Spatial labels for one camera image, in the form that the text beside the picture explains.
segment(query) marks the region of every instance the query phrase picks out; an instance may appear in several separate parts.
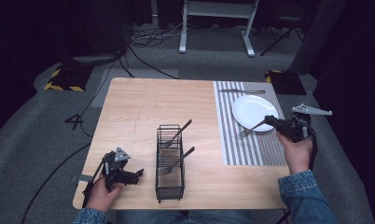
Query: black wire basket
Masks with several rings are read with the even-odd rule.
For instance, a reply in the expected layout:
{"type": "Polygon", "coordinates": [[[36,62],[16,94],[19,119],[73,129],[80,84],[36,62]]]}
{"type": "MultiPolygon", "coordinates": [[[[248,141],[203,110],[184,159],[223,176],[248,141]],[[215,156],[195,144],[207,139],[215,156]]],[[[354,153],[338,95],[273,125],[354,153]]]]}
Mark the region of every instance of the black wire basket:
{"type": "Polygon", "coordinates": [[[156,161],[156,197],[161,200],[180,200],[185,189],[185,169],[181,160],[183,155],[182,133],[177,135],[170,146],[168,141],[180,130],[179,125],[160,125],[158,128],[157,161],[156,161]],[[174,166],[170,173],[164,174],[161,170],[174,166]]]}

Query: person's hand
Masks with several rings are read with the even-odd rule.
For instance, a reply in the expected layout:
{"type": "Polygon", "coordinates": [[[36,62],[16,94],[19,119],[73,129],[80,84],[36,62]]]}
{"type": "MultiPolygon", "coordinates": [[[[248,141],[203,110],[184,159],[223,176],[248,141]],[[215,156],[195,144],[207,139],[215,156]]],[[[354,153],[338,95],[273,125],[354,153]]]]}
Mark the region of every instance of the person's hand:
{"type": "Polygon", "coordinates": [[[293,175],[308,170],[313,141],[306,138],[294,143],[279,132],[277,132],[277,137],[285,148],[285,160],[289,166],[289,173],[293,175]]]}
{"type": "Polygon", "coordinates": [[[101,178],[92,187],[86,207],[106,213],[111,208],[113,201],[118,197],[123,187],[124,184],[115,183],[112,186],[111,192],[109,192],[105,186],[105,178],[101,178]]]}

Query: chair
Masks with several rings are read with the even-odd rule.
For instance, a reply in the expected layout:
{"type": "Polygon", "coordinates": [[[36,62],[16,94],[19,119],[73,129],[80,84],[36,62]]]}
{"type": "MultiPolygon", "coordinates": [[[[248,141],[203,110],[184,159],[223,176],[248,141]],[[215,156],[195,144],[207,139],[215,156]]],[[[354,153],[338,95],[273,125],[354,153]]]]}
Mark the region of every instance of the chair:
{"type": "Polygon", "coordinates": [[[271,21],[269,21],[269,27],[277,29],[287,29],[287,31],[278,38],[275,38],[274,43],[267,47],[260,56],[263,56],[267,51],[274,47],[285,37],[289,37],[292,31],[296,31],[301,41],[303,38],[298,32],[298,29],[307,31],[315,16],[318,4],[313,4],[313,1],[301,1],[301,0],[272,0],[270,1],[270,13],[271,21]]]}

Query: gray striped placemat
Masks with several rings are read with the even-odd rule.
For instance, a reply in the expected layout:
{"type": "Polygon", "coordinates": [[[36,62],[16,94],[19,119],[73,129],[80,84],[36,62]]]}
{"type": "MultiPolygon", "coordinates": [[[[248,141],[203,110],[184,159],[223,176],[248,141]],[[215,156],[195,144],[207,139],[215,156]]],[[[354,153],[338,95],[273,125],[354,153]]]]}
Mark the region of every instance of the gray striped placemat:
{"type": "Polygon", "coordinates": [[[236,138],[237,133],[243,130],[243,126],[233,117],[232,105],[245,93],[219,92],[222,89],[264,90],[266,93],[257,96],[272,103],[280,119],[284,118],[284,113],[270,83],[214,81],[223,162],[227,165],[286,165],[284,147],[278,141],[275,129],[253,133],[243,139],[236,138]]]}

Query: denim jacket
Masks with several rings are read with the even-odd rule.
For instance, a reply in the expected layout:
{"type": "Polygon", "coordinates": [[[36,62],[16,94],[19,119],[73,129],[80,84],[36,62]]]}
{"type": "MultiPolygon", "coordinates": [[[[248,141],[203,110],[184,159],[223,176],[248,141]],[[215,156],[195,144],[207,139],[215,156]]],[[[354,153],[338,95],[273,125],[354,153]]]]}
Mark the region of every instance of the denim jacket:
{"type": "MultiPolygon", "coordinates": [[[[294,224],[337,223],[310,170],[281,177],[278,179],[278,184],[281,199],[291,210],[294,224]]],[[[106,214],[95,209],[83,208],[73,223],[105,224],[106,214]]]]}

